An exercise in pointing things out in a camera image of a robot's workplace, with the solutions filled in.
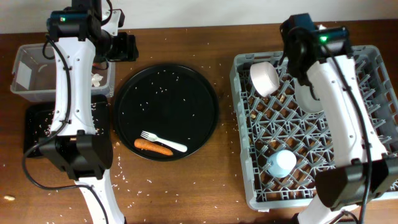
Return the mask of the light blue plastic cup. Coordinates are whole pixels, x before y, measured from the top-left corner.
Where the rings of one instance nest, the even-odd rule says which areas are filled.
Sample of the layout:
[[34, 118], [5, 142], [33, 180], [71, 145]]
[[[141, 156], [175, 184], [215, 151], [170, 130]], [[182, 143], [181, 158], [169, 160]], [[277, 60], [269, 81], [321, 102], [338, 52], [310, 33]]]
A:
[[271, 165], [268, 168], [268, 172], [271, 176], [284, 178], [293, 170], [297, 163], [297, 159], [293, 152], [284, 149], [273, 153], [267, 162]]

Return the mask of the pink bowl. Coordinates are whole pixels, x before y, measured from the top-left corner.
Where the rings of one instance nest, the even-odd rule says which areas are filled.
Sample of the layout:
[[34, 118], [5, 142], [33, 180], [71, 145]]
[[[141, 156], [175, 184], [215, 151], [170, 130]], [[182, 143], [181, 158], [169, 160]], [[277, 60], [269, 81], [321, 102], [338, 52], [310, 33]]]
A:
[[267, 96], [279, 88], [279, 76], [276, 68], [269, 62], [254, 63], [250, 67], [250, 77], [256, 91]]

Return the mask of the white tissue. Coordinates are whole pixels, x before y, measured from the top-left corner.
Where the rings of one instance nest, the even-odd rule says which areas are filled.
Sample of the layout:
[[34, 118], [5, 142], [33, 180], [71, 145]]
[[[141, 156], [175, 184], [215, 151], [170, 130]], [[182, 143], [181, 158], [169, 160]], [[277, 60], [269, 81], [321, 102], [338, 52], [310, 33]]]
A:
[[91, 74], [91, 84], [93, 87], [99, 87], [101, 85], [101, 80], [103, 79], [103, 76], [101, 76], [100, 74], [96, 73], [92, 73]]

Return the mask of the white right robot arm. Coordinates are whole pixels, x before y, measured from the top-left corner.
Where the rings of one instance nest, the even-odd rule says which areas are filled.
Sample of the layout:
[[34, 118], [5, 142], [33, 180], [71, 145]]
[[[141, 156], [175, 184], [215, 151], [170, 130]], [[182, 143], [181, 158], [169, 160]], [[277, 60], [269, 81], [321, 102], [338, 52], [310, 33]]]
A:
[[290, 16], [279, 30], [289, 73], [320, 100], [335, 162], [333, 169], [316, 175], [317, 194], [293, 222], [336, 223], [355, 208], [365, 212], [397, 180], [397, 159], [388, 156], [369, 118], [349, 32], [318, 27], [306, 13]]

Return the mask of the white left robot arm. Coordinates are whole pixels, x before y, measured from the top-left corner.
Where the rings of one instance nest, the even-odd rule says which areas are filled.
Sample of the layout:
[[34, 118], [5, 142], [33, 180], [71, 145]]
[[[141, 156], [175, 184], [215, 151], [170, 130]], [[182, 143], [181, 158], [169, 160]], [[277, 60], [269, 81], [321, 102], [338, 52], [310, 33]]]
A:
[[95, 63], [133, 62], [136, 39], [121, 32], [124, 13], [110, 1], [73, 1], [47, 19], [47, 45], [56, 64], [55, 109], [50, 135], [31, 147], [80, 189], [94, 223], [125, 223], [111, 184], [113, 146], [97, 135], [91, 112]]

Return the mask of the orange carrot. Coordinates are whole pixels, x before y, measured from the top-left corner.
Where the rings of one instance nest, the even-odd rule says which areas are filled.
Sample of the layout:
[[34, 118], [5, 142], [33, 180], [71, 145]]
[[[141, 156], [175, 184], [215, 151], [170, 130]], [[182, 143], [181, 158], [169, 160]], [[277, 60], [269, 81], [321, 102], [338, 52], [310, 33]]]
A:
[[170, 149], [167, 149], [163, 146], [157, 145], [157, 144], [150, 142], [148, 140], [145, 140], [145, 139], [136, 139], [134, 141], [134, 146], [139, 149], [157, 152], [157, 153], [163, 154], [165, 156], [173, 155], [173, 152]]

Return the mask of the grey round plate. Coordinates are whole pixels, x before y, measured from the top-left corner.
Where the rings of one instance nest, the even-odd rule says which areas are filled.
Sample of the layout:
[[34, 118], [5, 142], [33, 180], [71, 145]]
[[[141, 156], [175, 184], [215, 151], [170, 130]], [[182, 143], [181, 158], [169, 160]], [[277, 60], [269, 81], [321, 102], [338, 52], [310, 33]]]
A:
[[301, 85], [296, 78], [294, 78], [294, 85], [295, 99], [302, 111], [306, 113], [323, 112], [322, 104], [312, 86]]

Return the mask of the white plastic fork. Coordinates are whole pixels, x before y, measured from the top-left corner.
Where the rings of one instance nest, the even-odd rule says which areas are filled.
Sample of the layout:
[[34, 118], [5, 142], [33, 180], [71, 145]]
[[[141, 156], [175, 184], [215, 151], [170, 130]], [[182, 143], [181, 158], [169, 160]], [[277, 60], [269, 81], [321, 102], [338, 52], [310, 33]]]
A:
[[173, 141], [169, 141], [166, 139], [162, 139], [162, 138], [158, 137], [156, 134], [153, 134], [153, 133], [150, 133], [147, 131], [142, 131], [141, 137], [143, 137], [144, 139], [151, 141], [151, 142], [159, 142], [159, 143], [165, 144], [166, 146], [169, 146], [169, 147], [176, 149], [177, 151], [180, 151], [180, 152], [187, 152], [187, 149], [188, 149], [186, 145], [183, 145], [183, 144], [180, 144], [177, 142], [173, 142]]

